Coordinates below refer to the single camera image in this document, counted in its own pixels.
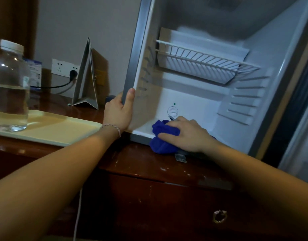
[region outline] metal ring pull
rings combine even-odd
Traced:
[[[213,222],[216,224],[223,223],[227,219],[227,211],[217,210],[213,213]]]

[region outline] brown curtain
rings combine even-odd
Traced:
[[[24,56],[33,58],[38,0],[0,0],[0,39],[25,47]]]

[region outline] bottle label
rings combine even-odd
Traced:
[[[29,83],[29,77],[24,76],[24,79],[23,79],[23,87],[27,88],[27,87],[28,87],[28,83]]]

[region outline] white power socket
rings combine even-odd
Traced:
[[[75,64],[52,59],[52,73],[53,74],[57,74],[57,75],[69,78],[69,73],[72,70],[76,70],[78,73],[79,68],[80,66],[77,66]]]

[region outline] person's right arm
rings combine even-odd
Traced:
[[[212,158],[256,200],[308,238],[308,183],[220,143],[194,120],[178,117],[168,125],[179,128],[180,135],[161,133],[160,139]]]

